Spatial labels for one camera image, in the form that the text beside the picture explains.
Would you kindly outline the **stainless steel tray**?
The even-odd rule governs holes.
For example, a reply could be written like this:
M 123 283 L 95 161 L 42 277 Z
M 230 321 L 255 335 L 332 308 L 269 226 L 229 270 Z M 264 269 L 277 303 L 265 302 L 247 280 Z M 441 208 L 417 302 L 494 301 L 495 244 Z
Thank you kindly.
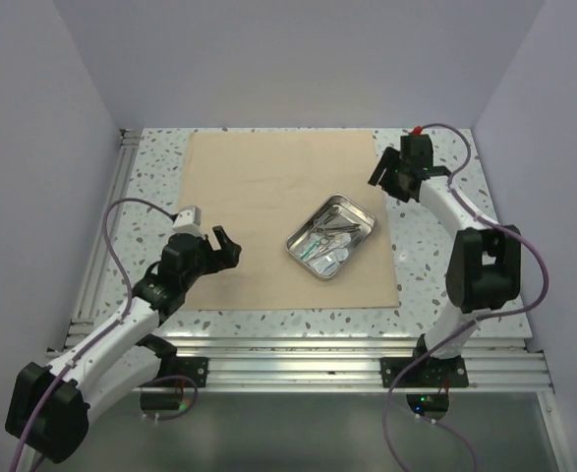
M 329 242 L 326 244 L 326 250 L 317 254 L 314 258 L 311 258 L 308 261 L 300 261 L 299 256 L 313 243 L 319 242 L 318 237 L 311 234 L 314 220 L 333 207 L 337 208 L 338 216 L 331 222 L 331 225 L 357 223 L 361 225 L 361 231 L 352 234 L 340 233 L 332 235 Z M 290 257 L 299 266 L 304 268 L 314 277 L 327 281 L 335 277 L 349 262 L 352 256 L 364 245 L 375 231 L 376 224 L 377 220 L 375 216 L 362 206 L 342 194 L 333 194 L 287 238 L 285 248 Z M 338 257 L 345 256 L 346 260 L 338 268 L 338 271 L 329 275 L 319 275 L 314 271 L 311 263 L 316 258 L 329 253 L 335 253 Z

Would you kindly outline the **hemostat forceps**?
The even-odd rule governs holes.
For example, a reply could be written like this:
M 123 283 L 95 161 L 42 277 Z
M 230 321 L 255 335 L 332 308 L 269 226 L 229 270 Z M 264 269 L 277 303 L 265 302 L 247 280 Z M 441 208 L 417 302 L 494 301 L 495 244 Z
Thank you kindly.
M 338 210 L 336 207 L 333 207 L 314 220 L 311 234 L 317 236 L 321 244 L 327 244 L 331 236 L 338 232 L 338 229 L 331 225 L 331 222 L 337 216 Z

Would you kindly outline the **beige cloth mat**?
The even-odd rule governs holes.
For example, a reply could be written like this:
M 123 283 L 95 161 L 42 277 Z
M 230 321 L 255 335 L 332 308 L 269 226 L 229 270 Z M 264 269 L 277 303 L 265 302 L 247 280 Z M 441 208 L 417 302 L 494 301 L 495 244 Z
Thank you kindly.
M 368 130 L 190 135 L 179 205 L 199 207 L 203 228 L 222 226 L 242 254 L 237 267 L 201 277 L 185 309 L 398 306 L 384 194 L 368 183 L 376 164 Z M 376 227 L 325 281 L 289 255 L 286 240 L 335 194 L 366 209 Z

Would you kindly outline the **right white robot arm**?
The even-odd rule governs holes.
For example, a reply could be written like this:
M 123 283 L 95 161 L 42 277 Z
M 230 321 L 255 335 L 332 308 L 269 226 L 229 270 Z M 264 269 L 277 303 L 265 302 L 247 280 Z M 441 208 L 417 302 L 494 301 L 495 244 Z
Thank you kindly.
M 447 304 L 417 345 L 411 373 L 436 384 L 444 360 L 461 355 L 474 325 L 520 294 L 521 242 L 514 226 L 502 227 L 453 186 L 453 172 L 433 161 L 433 142 L 420 127 L 387 147 L 368 180 L 391 198 L 426 208 L 452 239 L 445 273 Z

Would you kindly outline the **surgical scissors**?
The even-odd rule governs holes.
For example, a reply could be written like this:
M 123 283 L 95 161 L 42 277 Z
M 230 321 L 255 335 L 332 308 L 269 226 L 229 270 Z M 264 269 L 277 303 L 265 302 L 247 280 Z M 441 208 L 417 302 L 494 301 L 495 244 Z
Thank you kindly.
M 357 223 L 340 224 L 334 226 L 323 226 L 322 233 L 326 237 L 331 237 L 332 235 L 340 233 L 356 233 L 361 231 L 361 225 Z

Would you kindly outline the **green white suture packet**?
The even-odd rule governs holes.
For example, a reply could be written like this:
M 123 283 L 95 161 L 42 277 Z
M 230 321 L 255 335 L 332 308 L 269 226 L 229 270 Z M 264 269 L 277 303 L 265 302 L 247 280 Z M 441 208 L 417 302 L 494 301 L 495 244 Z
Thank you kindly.
M 315 242 L 299 256 L 299 260 L 308 261 L 309 259 L 314 258 L 317 254 L 320 254 L 326 249 L 327 249 L 326 244 L 322 244 L 321 242 Z

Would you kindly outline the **small clear foil packet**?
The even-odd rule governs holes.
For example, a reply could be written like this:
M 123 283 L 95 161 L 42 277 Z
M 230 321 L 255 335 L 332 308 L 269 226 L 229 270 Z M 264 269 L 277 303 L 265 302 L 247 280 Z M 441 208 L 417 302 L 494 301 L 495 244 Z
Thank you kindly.
M 338 257 L 335 253 L 329 253 L 316 258 L 311 266 L 319 275 L 329 275 L 338 271 L 338 268 L 346 260 L 345 256 Z

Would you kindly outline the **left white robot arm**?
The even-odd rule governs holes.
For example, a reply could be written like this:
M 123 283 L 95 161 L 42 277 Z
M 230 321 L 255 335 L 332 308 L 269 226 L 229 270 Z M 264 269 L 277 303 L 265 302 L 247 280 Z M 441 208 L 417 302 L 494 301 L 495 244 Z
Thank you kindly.
M 136 387 L 197 389 L 179 367 L 174 346 L 154 331 L 184 304 L 200 277 L 238 265 L 241 246 L 222 227 L 212 231 L 217 249 L 199 232 L 172 235 L 114 315 L 47 365 L 22 368 L 5 423 L 19 441 L 12 470 L 26 447 L 54 463 L 65 461 L 90 424 Z

